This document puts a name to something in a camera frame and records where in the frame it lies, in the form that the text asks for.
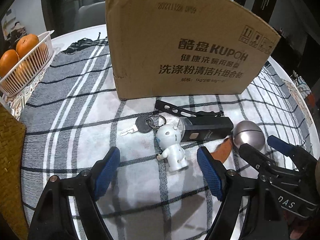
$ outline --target brown leather strap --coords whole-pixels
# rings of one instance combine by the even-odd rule
[[[226,138],[223,143],[221,143],[218,148],[211,153],[211,156],[218,161],[224,163],[229,157],[232,150],[232,140],[231,138]]]

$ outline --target orange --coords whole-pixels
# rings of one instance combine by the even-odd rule
[[[23,36],[17,43],[16,51],[20,58],[23,58],[29,51],[31,51],[39,43],[37,35],[28,34]]]
[[[4,77],[18,63],[18,55],[14,49],[7,50],[0,59],[0,76]]]
[[[48,58],[48,47],[45,43],[42,43],[39,47],[38,47],[38,51],[40,53],[40,60],[42,60],[42,58],[44,59],[44,61],[47,60]]]
[[[18,78],[19,82],[23,82],[28,78],[28,75],[23,75],[23,70],[25,68],[28,68],[27,62],[24,60],[21,62],[21,64],[14,70],[15,76]]]

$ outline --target grey striped cloth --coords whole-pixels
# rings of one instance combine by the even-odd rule
[[[234,124],[257,123],[267,138],[275,135],[311,151],[304,115],[286,85],[266,62],[241,95],[205,95],[119,100],[108,40],[81,40],[59,53],[21,114],[27,126],[21,184],[24,210],[30,224],[49,177],[76,176],[104,157],[111,146],[121,152],[121,163],[107,193],[98,201],[100,212],[114,239],[204,239],[220,202],[210,194],[196,161],[199,146],[214,151],[222,140],[183,143],[189,168],[169,173],[153,130],[119,137],[141,114],[157,114],[156,99],[192,111],[223,111]],[[160,113],[168,124],[178,118]],[[292,161],[265,146],[262,152],[279,166],[294,169]],[[257,172],[235,150],[224,163],[242,176]],[[80,239],[86,239],[75,202],[72,215]],[[244,220],[244,199],[233,239]]]

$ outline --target screw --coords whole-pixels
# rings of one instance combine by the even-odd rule
[[[267,181],[267,176],[261,175],[261,176],[260,176],[260,179],[261,179],[262,181]]]
[[[56,175],[53,175],[50,177],[51,182],[55,182],[57,179],[58,179],[58,176],[56,176]]]
[[[230,175],[230,176],[235,176],[237,173],[235,170],[227,170],[227,173]]]
[[[83,171],[81,171],[81,175],[82,175],[82,176],[88,176],[89,173],[90,173],[90,170],[83,170]]]

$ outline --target silver metal ball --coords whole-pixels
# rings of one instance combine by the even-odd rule
[[[251,121],[241,121],[236,125],[232,134],[233,143],[239,147],[248,143],[252,147],[260,151],[265,145],[265,137],[260,127]]]

